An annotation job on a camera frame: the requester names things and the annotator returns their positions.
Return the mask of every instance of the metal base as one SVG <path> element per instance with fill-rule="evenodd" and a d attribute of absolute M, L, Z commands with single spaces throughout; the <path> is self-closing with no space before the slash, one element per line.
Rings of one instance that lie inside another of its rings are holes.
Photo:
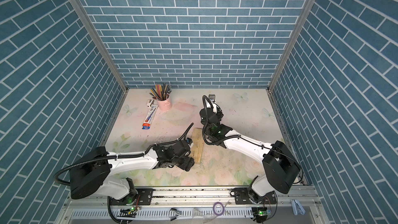
<path fill-rule="evenodd" d="M 247 205 L 247 204 L 255 204 L 249 198 L 247 187 L 246 188 L 234 188 L 231 190 L 231 195 L 235 198 L 236 205 Z M 256 204 L 276 204 L 276 195 L 273 192 L 269 192 L 266 194 L 266 197 Z"/>
<path fill-rule="evenodd" d="M 158 216 L 164 213 L 166 218 L 166 212 L 168 217 L 168 211 L 170 208 L 176 208 L 178 210 L 184 210 L 188 208 L 206 208 L 211 209 L 215 202 L 221 202 L 226 209 L 232 210 L 234 207 L 250 209 L 252 207 L 262 207 L 263 204 L 253 204 L 251 201 L 245 205 L 236 205 L 235 197 L 230 195 L 231 190 L 234 187 L 230 186 L 197 186 L 197 187 L 153 187 L 152 201 L 150 205 L 142 206 L 141 210 L 137 212 L 135 220 L 142 218 L 147 219 L 145 216 L 148 213 L 153 213 L 155 210 L 162 210 L 164 212 L 155 212 L 154 215 Z M 291 200 L 299 200 L 302 206 L 311 207 L 313 209 L 313 219 L 316 224 L 327 224 L 328 220 L 322 208 L 322 204 L 318 195 L 316 194 L 314 186 L 300 186 L 294 185 L 291 187 L 288 194 L 281 194 L 276 192 L 278 197 L 278 207 L 289 207 L 291 208 Z M 120 209 L 126 207 L 112 207 L 114 216 L 119 216 Z M 89 215 L 85 218 L 97 219 L 104 218 L 109 219 L 107 216 L 107 197 L 91 195 L 80 200 L 68 199 L 65 203 L 61 214 L 59 215 L 56 224 L 67 224 L 71 217 L 82 218 L 82 213 L 90 209 L 94 214 Z M 186 213 L 188 217 L 192 218 L 192 213 Z"/>
<path fill-rule="evenodd" d="M 137 189 L 138 206 L 149 206 L 152 200 L 153 189 Z M 111 206 L 127 206 L 126 201 L 111 199 Z"/>

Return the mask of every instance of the wooden board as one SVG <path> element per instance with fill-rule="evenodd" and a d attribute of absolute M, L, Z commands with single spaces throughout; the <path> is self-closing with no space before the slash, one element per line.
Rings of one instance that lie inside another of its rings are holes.
<path fill-rule="evenodd" d="M 192 132 L 192 152 L 191 155 L 195 159 L 195 164 L 200 164 L 200 159 L 202 157 L 203 146 L 205 144 L 203 137 L 202 137 L 202 129 L 201 128 L 194 128 Z"/>

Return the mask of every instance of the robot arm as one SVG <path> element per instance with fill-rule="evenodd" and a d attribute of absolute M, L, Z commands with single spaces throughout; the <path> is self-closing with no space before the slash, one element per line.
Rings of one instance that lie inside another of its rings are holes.
<path fill-rule="evenodd" d="M 176 141 L 151 145 L 144 152 L 107 152 L 105 147 L 97 147 L 74 164 L 63 168 L 54 175 L 54 181 L 70 186 L 72 199 L 81 199 L 92 194 L 113 197 L 116 200 L 135 200 L 137 191 L 131 179 L 118 179 L 113 175 L 135 169 L 157 169 L 177 166 L 189 171 L 194 159 L 191 153 L 192 140 L 186 135 L 193 123 Z M 59 175 L 69 171 L 70 182 L 59 179 Z"/>
<path fill-rule="evenodd" d="M 274 190 L 287 194 L 301 166 L 286 145 L 280 141 L 276 141 L 275 144 L 258 141 L 221 124 L 221 108 L 205 95 L 203 106 L 199 114 L 204 124 L 203 139 L 207 144 L 236 150 L 263 164 L 265 174 L 256 177 L 248 187 L 251 200 L 260 202 L 268 192 Z"/>

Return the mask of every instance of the black cable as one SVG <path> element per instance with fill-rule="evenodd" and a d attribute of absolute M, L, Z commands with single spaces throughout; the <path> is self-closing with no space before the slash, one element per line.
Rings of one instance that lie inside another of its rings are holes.
<path fill-rule="evenodd" d="M 151 150 L 152 147 L 160 146 L 160 145 L 164 146 L 164 145 L 176 143 L 176 142 L 178 142 L 179 140 L 185 140 L 186 137 L 187 137 L 187 134 L 188 134 L 188 132 L 189 132 L 189 130 L 191 129 L 192 126 L 193 126 L 193 123 L 191 123 L 191 124 L 189 125 L 189 127 L 185 130 L 185 132 L 184 132 L 184 133 L 181 135 L 181 137 L 179 137 L 177 140 L 169 141 L 169 142 L 164 142 L 164 143 L 160 143 L 160 144 L 151 144 L 150 146 L 148 146 L 147 150 L 145 151 L 145 154 L 147 154 L 147 153 Z"/>
<path fill-rule="evenodd" d="M 302 182 L 302 179 L 304 178 L 304 170 L 303 169 L 301 169 L 301 177 L 300 177 L 300 180 L 298 181 L 298 182 L 296 182 L 296 183 L 293 183 L 293 184 L 298 184 L 298 183 L 301 183 Z"/>
<path fill-rule="evenodd" d="M 99 161 L 104 161 L 104 160 L 110 160 L 110 159 L 117 159 L 117 158 L 136 158 L 136 157 L 142 157 L 144 156 L 144 153 L 138 153 L 138 154 L 131 154 L 131 155 L 120 155 L 120 156 L 104 156 L 104 157 L 97 157 L 97 158 L 93 158 L 91 160 L 88 161 L 84 161 L 84 162 L 79 162 L 79 163 L 74 163 L 72 165 L 69 165 L 61 170 L 59 170 L 58 172 L 56 172 L 53 176 L 53 180 L 56 183 L 62 184 L 62 185 L 66 185 L 66 186 L 70 186 L 70 182 L 64 181 L 59 179 L 59 176 L 64 173 L 67 172 L 68 170 L 73 169 L 74 167 L 80 167 L 82 165 L 88 164 L 88 163 L 94 163 L 94 162 L 99 162 Z"/>
<path fill-rule="evenodd" d="M 232 193 L 232 190 L 231 190 L 231 191 L 229 191 L 229 195 L 230 195 L 230 196 L 232 196 L 232 197 L 237 197 L 237 196 L 240 196 L 240 194 L 236 194 L 236 195 L 235 195 L 235 193 L 234 193 L 234 194 L 231 194 L 231 193 Z"/>
<path fill-rule="evenodd" d="M 208 122 L 208 118 L 207 118 L 207 107 L 206 107 L 205 99 L 207 99 L 207 101 L 210 103 L 210 105 L 211 105 L 211 102 L 210 102 L 210 100 L 207 98 L 206 95 L 204 95 L 204 96 L 202 97 L 203 106 L 205 107 L 205 113 L 206 113 L 206 122 Z M 229 139 L 229 138 L 241 138 L 241 139 L 245 140 L 246 142 L 249 142 L 249 143 L 251 143 L 251 144 L 254 144 L 254 145 L 258 146 L 258 147 L 266 148 L 266 149 L 272 150 L 272 151 L 274 151 L 274 152 L 276 152 L 276 153 L 279 153 L 279 154 L 281 154 L 281 155 L 284 155 L 284 156 L 287 157 L 287 158 L 290 158 L 290 159 L 293 160 L 293 161 L 295 160 L 295 159 L 293 159 L 293 158 L 291 158 L 291 157 L 289 157 L 289 156 L 287 156 L 287 155 L 285 155 L 285 154 L 283 154 L 283 153 L 281 153 L 281 152 L 278 152 L 278 151 L 276 151 L 276 150 L 267 148 L 267 147 L 265 147 L 265 146 L 261 146 L 261 145 L 259 145 L 259 144 L 252 143 L 252 142 L 248 141 L 247 139 L 242 138 L 240 135 L 228 136 L 228 137 L 225 137 L 224 139 L 222 139 L 222 141 L 225 141 L 225 140 L 227 140 L 227 139 Z M 221 141 L 221 140 L 218 140 L 217 142 L 211 142 L 211 143 L 210 143 L 210 142 L 206 142 L 206 143 L 207 143 L 207 144 L 210 144 L 210 145 L 214 145 L 214 144 L 221 143 L 222 141 Z M 297 184 L 297 183 L 302 182 L 302 178 L 304 177 L 304 170 L 303 170 L 302 168 L 300 169 L 298 166 L 297 166 L 297 168 L 298 168 L 299 170 L 301 170 L 302 176 L 301 176 L 300 181 L 298 181 L 298 182 L 296 182 L 296 183 L 294 183 L 294 184 Z"/>
<path fill-rule="evenodd" d="M 224 137 L 224 138 L 222 138 L 222 139 L 220 139 L 220 140 L 217 140 L 216 142 L 209 142 L 209 141 L 207 141 L 207 139 L 206 139 L 206 134 L 205 134 L 205 130 L 206 130 L 206 128 L 207 128 L 207 125 L 209 124 L 209 117 L 208 117 L 208 115 L 207 115 L 206 101 L 209 102 L 210 105 L 212 105 L 212 103 L 211 103 L 211 101 L 209 100 L 209 98 L 208 98 L 206 95 L 202 96 L 202 101 L 203 101 L 203 107 L 205 108 L 205 116 L 206 116 L 206 124 L 203 126 L 203 129 L 202 129 L 202 136 L 203 136 L 203 140 L 204 140 L 204 142 L 205 142 L 206 144 L 208 144 L 208 145 L 217 145 L 217 144 L 220 144 L 220 143 L 222 143 L 222 142 L 224 142 L 224 141 L 226 141 L 226 140 L 228 140 L 228 139 L 231 139 L 231 138 L 239 138 L 239 137 L 240 137 L 240 135 L 231 135 L 231 136 L 228 136 L 228 137 Z"/>
<path fill-rule="evenodd" d="M 109 216 L 111 217 L 111 219 L 114 222 L 117 222 L 117 223 L 120 223 L 120 224 L 127 224 L 127 223 L 131 222 L 131 220 L 119 220 L 112 214 L 112 211 L 111 211 L 111 197 L 108 197 L 108 202 L 107 203 L 108 203 L 108 214 L 109 214 Z"/>
<path fill-rule="evenodd" d="M 216 102 L 213 102 L 214 104 L 216 104 L 216 106 L 218 107 L 218 108 L 220 108 L 220 110 L 221 110 L 221 107 L 219 106 L 219 105 L 217 105 L 217 103 Z"/>

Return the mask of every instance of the brick wallpaper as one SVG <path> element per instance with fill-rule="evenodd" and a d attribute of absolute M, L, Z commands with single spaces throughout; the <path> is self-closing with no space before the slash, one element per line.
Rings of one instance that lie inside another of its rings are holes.
<path fill-rule="evenodd" d="M 0 0 L 0 71 L 0 222 L 53 223 L 121 89 L 67 0 Z"/>
<path fill-rule="evenodd" d="M 129 87 L 267 87 L 305 0 L 81 0 Z"/>
<path fill-rule="evenodd" d="M 316 0 L 274 95 L 331 223 L 398 223 L 398 0 Z"/>

